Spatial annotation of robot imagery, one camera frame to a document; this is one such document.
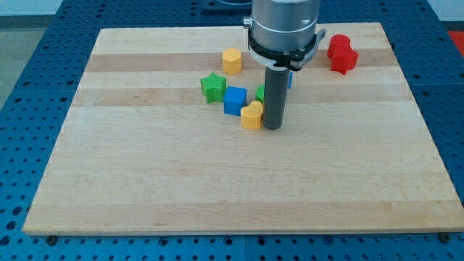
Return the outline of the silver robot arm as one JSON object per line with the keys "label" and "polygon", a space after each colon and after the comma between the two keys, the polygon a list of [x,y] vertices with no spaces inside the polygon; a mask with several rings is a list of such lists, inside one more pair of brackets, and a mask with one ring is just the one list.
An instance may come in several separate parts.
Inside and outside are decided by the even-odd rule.
{"label": "silver robot arm", "polygon": [[319,0],[253,0],[244,27],[268,51],[296,51],[312,42],[319,7]]}

